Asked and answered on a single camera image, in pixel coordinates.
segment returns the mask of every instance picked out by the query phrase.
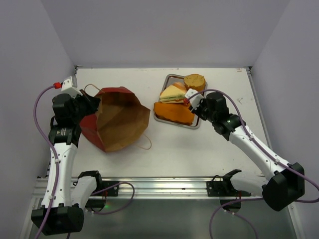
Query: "red connector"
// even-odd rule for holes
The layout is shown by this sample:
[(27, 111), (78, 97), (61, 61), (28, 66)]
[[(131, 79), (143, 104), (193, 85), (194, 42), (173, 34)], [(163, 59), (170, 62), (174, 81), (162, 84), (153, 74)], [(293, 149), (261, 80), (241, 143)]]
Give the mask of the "red connector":
[(62, 87), (62, 84), (60, 82), (56, 82), (53, 85), (56, 89), (60, 89)]

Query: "gray floor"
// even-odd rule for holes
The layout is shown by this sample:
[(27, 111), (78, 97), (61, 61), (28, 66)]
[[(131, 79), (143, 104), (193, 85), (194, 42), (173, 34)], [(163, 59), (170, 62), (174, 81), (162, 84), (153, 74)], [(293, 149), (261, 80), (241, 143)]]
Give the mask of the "gray floor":
[[(113, 210), (124, 200), (108, 201)], [(218, 200), (134, 200), (122, 212), (100, 216), (85, 214), (84, 227), (70, 239), (209, 239), (208, 224)], [(275, 212), (264, 202), (243, 203), (239, 213), (256, 227), (260, 239), (295, 239), (288, 209)], [(255, 239), (250, 226), (220, 211), (213, 221), (214, 239)], [(30, 239), (34, 238), (33, 226)], [(66, 235), (41, 239), (65, 239)]]

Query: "sandwich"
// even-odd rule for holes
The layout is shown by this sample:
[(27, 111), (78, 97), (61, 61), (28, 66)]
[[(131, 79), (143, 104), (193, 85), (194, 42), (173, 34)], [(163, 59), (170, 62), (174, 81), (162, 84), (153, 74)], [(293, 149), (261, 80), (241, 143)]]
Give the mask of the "sandwich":
[(168, 86), (159, 97), (162, 103), (183, 103), (187, 89), (181, 82), (175, 82)]

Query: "round bread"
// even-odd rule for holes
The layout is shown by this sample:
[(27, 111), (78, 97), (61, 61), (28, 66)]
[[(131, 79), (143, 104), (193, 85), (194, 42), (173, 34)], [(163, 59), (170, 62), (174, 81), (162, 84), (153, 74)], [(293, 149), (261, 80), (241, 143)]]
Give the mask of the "round bread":
[(199, 74), (191, 74), (184, 77), (184, 84), (187, 89), (192, 88), (197, 91), (203, 91), (205, 89), (205, 78)]

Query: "metal frame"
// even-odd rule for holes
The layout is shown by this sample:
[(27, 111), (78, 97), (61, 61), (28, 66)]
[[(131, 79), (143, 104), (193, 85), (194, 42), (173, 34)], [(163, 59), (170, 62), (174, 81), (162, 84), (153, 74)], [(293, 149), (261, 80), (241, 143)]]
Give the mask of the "metal frame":
[[(82, 66), (75, 66), (75, 74), (77, 69)], [(270, 148), (271, 143), (269, 140), (269, 135), (266, 129), (263, 114), (260, 109), (260, 104), (258, 97), (256, 95), (255, 87), (252, 80), (252, 75), (249, 67), (245, 68), (250, 81), (250, 85), (253, 91), (253, 95), (257, 104), (257, 109), (262, 122), (264, 133), (266, 136), (267, 144)], [(150, 177), (103, 177), (103, 181), (120, 181), (120, 182), (130, 182), (134, 185), (136, 194), (135, 199), (206, 199), (206, 200), (220, 200), (220, 199), (233, 199), (233, 197), (208, 197), (206, 190), (206, 182), (212, 180), (212, 177), (190, 177), (190, 178), (150, 178)], [(72, 183), (77, 181), (76, 177), (72, 178)], [(34, 208), (38, 208), (41, 200), (45, 194), (47, 185), (47, 178), (37, 179), (32, 198), (29, 204), (29, 208), (26, 213), (26, 218), (21, 230), (20, 239), (29, 238), (32, 221), (31, 212)], [(132, 189), (129, 185), (121, 185), (119, 187), (119, 194), (116, 198), (118, 199), (129, 199), (132, 195)], [(101, 197), (90, 197), (90, 199), (101, 199)], [(298, 239), (304, 239), (305, 233), (302, 228), (300, 216), (296, 210), (295, 203), (289, 206), (290, 217), (294, 226), (295, 234)]]

